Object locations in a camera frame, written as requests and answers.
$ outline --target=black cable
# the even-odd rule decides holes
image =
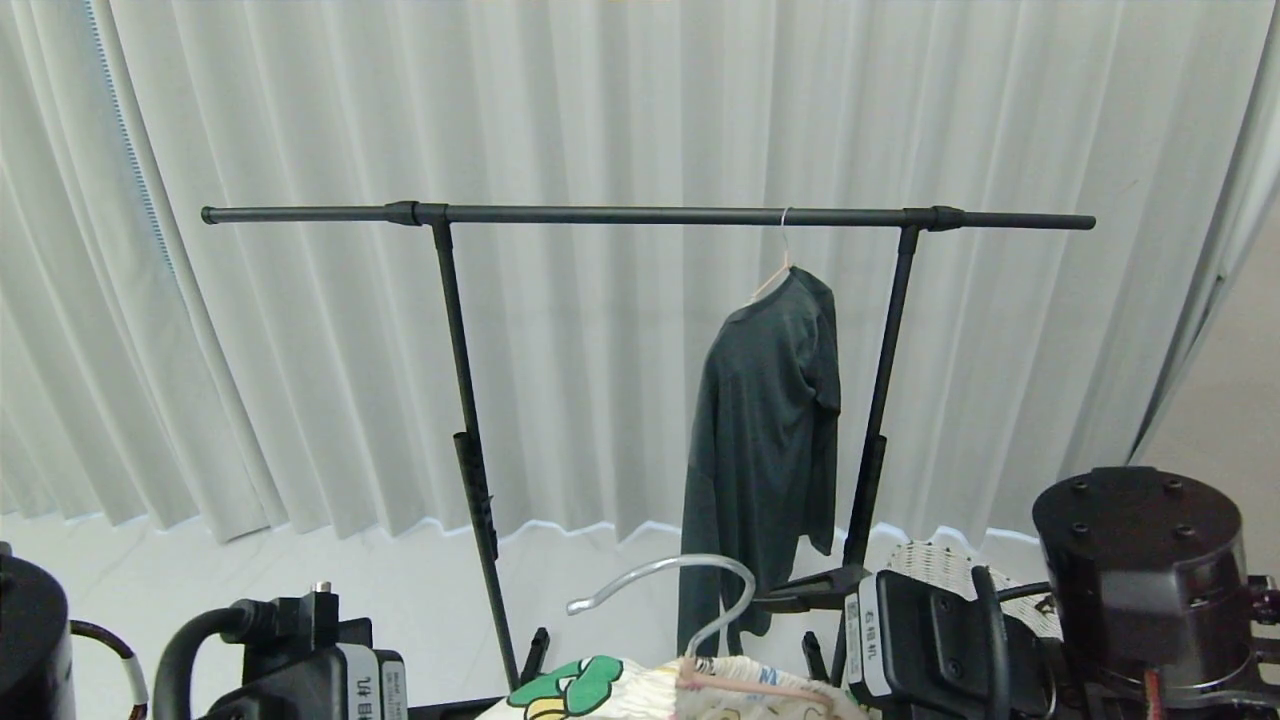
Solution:
[[[1030,597],[1033,594],[1044,594],[1053,592],[1053,588],[1048,583],[1030,583],[1027,585],[1018,585],[1012,588],[1005,588],[996,592],[996,600],[1000,602],[1009,602],[1010,600],[1018,600],[1019,597]]]
[[[155,720],[191,720],[191,671],[205,638],[241,630],[248,612],[239,607],[210,610],[187,621],[165,646],[156,669]]]
[[[978,591],[978,609],[987,625],[989,675],[987,720],[1009,720],[1009,637],[1005,629],[1005,614],[1000,610],[1000,598],[996,596],[996,584],[991,582],[991,570],[975,565],[970,574],[973,588]]]
[[[142,701],[134,702],[133,711],[129,712],[129,720],[143,720],[147,716],[147,687],[146,680],[142,678],[142,666],[138,664],[138,656],[134,655],[133,648],[111,630],[93,623],[86,623],[84,620],[72,620],[70,632],[73,635],[97,641],[120,656],[120,660],[124,661],[125,671],[129,674],[129,691],[133,693],[134,701]]]

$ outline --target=black cylindrical motor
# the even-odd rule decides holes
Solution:
[[[1100,468],[1041,493],[1032,511],[1068,656],[1085,679],[1180,694],[1256,671],[1235,503],[1155,468]]]
[[[74,720],[68,626],[58,580],[0,552],[0,717]]]

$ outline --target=patterned garment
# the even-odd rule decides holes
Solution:
[[[838,720],[867,720],[854,701],[826,683],[760,665],[749,657],[699,659],[698,671],[824,694]],[[803,700],[718,688],[676,688],[680,661],[648,669],[596,655],[570,662],[511,693],[481,720],[822,720],[826,708]]]

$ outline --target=green cartoon print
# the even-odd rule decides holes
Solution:
[[[620,660],[596,655],[539,676],[511,693],[507,705],[524,707],[525,720],[581,717],[609,700],[621,676]]]

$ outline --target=beige wall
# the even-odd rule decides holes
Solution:
[[[1137,459],[1216,486],[1254,573],[1280,575],[1280,213],[1271,213]]]

